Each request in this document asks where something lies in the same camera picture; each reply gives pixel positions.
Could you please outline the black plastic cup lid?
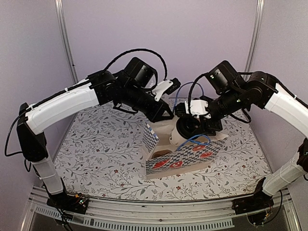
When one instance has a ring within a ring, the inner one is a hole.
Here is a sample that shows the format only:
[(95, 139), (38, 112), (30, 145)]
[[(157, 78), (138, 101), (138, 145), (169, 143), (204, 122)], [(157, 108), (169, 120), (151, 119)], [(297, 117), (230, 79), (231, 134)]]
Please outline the black plastic cup lid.
[(179, 118), (176, 122), (177, 132), (185, 139), (200, 134), (200, 121), (196, 118)]

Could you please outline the white paper coffee cup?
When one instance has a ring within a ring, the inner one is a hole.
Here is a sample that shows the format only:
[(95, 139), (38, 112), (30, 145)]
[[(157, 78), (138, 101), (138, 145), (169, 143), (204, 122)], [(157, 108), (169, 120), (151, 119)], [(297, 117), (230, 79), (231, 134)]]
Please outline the white paper coffee cup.
[(179, 147), (182, 145), (184, 142), (187, 141), (187, 138), (183, 137), (177, 130), (176, 127), (173, 128), (170, 136), (169, 136), (169, 142), (170, 144)]

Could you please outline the brown cardboard cup carrier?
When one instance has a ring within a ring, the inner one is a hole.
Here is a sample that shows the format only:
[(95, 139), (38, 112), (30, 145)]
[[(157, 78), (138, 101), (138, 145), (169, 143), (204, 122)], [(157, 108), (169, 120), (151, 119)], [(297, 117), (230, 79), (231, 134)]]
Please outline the brown cardboard cup carrier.
[(153, 153), (152, 159), (155, 159), (155, 158), (167, 155), (167, 154), (169, 154), (171, 152), (172, 152), (171, 150), (160, 150), (160, 151), (157, 151), (157, 152)]

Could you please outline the checkered paper takeout bag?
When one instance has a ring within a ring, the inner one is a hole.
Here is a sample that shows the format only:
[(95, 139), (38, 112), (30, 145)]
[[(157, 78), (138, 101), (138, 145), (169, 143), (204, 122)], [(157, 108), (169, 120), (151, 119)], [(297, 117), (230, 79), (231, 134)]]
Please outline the checkered paper takeout bag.
[[(216, 136), (194, 135), (179, 147), (169, 142), (169, 136), (179, 117), (160, 122), (146, 122), (142, 136), (142, 153), (145, 159), (147, 179), (168, 177), (199, 170), (209, 166), (227, 141), (228, 135), (218, 132)], [(153, 153), (160, 150), (172, 152), (152, 159)]]

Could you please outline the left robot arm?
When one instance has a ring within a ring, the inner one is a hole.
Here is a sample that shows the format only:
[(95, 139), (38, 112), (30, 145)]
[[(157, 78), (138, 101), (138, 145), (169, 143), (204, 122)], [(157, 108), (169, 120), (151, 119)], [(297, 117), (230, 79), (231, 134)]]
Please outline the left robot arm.
[(130, 114), (142, 112), (151, 122), (172, 119), (174, 115), (162, 96), (175, 91), (180, 82), (176, 78), (164, 79), (148, 88), (147, 84), (153, 77), (157, 77), (157, 71), (134, 57), (117, 73), (108, 70), (95, 72), (45, 100), (20, 106), (12, 127), (17, 130), (21, 154), (32, 164), (46, 187), (48, 205), (83, 214), (88, 201), (80, 193), (71, 196), (66, 192), (48, 154), (44, 130), (81, 110), (109, 102), (113, 102), (116, 110), (121, 110), (125, 104), (130, 107)]

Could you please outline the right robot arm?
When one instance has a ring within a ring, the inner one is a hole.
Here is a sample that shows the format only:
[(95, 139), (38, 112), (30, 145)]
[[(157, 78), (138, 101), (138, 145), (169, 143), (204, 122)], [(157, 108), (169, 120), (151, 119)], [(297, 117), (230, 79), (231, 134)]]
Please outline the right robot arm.
[[(219, 95), (208, 104), (212, 120), (218, 121), (239, 109), (249, 110), (254, 104), (274, 113), (305, 137), (308, 135), (308, 106), (275, 76), (262, 71), (250, 73), (248, 80), (242, 76), (226, 60), (205, 74)], [(307, 172), (308, 140), (304, 139), (287, 163), (258, 181), (251, 196), (233, 200), (232, 209), (236, 214), (243, 214), (273, 206), (273, 195)]]

